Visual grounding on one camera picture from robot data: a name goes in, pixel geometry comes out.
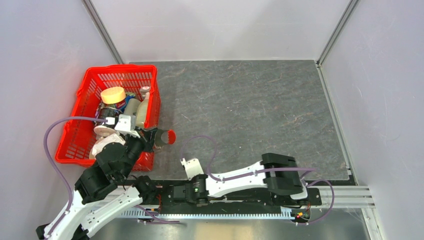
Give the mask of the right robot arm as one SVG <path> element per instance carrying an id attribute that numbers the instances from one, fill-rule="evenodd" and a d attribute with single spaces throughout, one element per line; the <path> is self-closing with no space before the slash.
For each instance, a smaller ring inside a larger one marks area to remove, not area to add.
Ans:
<path id="1" fill-rule="evenodd" d="M 293 157 L 276 153 L 261 157 L 247 167 L 218 174 L 206 173 L 197 158 L 182 158 L 187 180 L 170 184 L 170 202 L 204 206 L 213 202 L 264 202 L 269 198 L 300 205 L 309 198 Z"/>

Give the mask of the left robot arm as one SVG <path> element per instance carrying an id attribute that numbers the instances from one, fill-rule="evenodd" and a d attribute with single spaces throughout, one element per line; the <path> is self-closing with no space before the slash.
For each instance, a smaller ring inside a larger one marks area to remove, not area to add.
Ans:
<path id="1" fill-rule="evenodd" d="M 123 193 L 92 211 L 126 181 L 144 148 L 151 147 L 158 135 L 158 128 L 154 128 L 141 138 L 130 136 L 125 143 L 107 143 L 76 181 L 60 214 L 51 223 L 36 228 L 38 239 L 89 240 L 127 209 L 152 204 L 157 199 L 156 185 L 148 176 L 139 176 Z"/>

